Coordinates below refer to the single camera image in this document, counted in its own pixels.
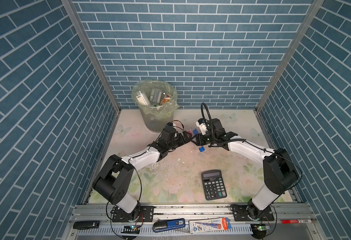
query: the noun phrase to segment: wall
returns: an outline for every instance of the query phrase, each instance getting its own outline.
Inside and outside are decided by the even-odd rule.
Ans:
[[[351,239],[351,0],[325,0],[261,114],[326,237]]]
[[[60,0],[0,0],[0,239],[61,237],[115,116]]]
[[[254,108],[312,0],[112,2],[74,0],[123,108],[143,79],[168,81],[185,108]]]

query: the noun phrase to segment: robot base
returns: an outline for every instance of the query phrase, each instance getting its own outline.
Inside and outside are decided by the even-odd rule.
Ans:
[[[140,206],[139,207],[139,214],[138,214],[138,219],[125,219],[123,216],[125,215],[125,211],[116,208],[114,210],[113,214],[113,222],[129,222],[129,221],[134,221],[134,222],[142,222],[142,216],[144,218],[144,222],[152,222],[153,221],[153,214],[154,214],[154,206]]]
[[[258,221],[257,219],[252,219],[249,217],[249,211],[247,210],[248,205],[238,205],[238,204],[231,204],[230,209],[233,211],[234,220],[236,222],[242,221]],[[271,211],[271,207],[268,206],[263,210],[263,219],[264,221],[269,220],[269,222],[274,221],[274,215]]]

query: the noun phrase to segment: plastic container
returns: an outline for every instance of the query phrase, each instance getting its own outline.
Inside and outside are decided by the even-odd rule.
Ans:
[[[166,95],[171,98],[163,102]],[[146,127],[153,132],[161,132],[165,125],[173,120],[174,110],[179,108],[177,91],[164,81],[150,79],[140,81],[133,86],[131,97],[138,105]],[[149,104],[147,105],[146,101],[139,101],[142,98],[150,99]]]

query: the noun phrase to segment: black calculator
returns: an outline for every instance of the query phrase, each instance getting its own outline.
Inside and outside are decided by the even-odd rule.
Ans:
[[[202,172],[201,176],[206,200],[220,199],[227,196],[221,170]]]

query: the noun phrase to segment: floral pattern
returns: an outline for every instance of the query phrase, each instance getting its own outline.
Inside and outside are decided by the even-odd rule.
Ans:
[[[251,110],[211,110],[211,116],[224,116],[221,123],[226,131],[236,132],[256,144],[267,146],[258,122]],[[176,110],[174,119],[180,119],[185,129],[193,130],[200,112],[194,109]],[[118,123],[132,126],[131,131],[114,134],[107,151],[107,156],[116,154],[126,156],[142,150],[158,137],[144,126],[138,110],[123,110]],[[201,172],[219,169],[222,171],[227,197],[217,200],[205,199]],[[192,143],[169,152],[167,157],[138,171],[142,181],[141,202],[248,202],[263,185],[263,168],[250,159],[223,148],[208,148],[200,152]],[[134,173],[130,181],[129,192],[136,199],[140,195],[140,182]],[[291,202],[288,193],[277,202]],[[90,203],[107,202],[100,194],[93,191]]]

